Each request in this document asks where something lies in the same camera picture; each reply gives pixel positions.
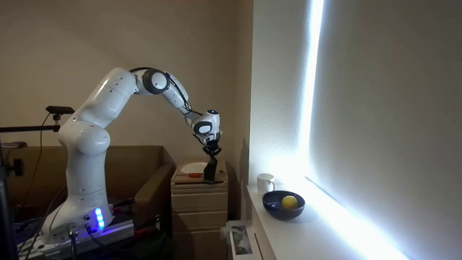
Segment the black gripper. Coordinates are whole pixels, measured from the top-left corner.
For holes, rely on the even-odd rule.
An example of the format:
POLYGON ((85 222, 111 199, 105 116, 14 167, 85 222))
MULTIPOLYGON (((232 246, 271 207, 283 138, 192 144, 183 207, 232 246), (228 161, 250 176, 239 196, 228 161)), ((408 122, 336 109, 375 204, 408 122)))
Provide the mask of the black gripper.
POLYGON ((215 158, 216 158, 221 154, 219 141, 218 139, 206 141, 202 150, 205 151, 206 157, 211 157, 211 154, 215 154, 215 158))

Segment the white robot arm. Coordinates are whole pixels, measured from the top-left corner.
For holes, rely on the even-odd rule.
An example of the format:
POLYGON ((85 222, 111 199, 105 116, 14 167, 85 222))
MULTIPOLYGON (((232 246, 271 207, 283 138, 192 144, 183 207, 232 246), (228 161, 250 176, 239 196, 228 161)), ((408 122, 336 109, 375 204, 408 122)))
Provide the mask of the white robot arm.
POLYGON ((133 95, 161 95, 183 115, 209 155, 221 151, 219 112, 195 111, 183 85, 172 73, 147 66, 110 70, 58 131, 59 142, 68 151, 68 196, 42 225, 40 232, 47 239, 68 226, 101 230, 112 220, 105 190, 105 157, 111 142, 107 126, 133 95))

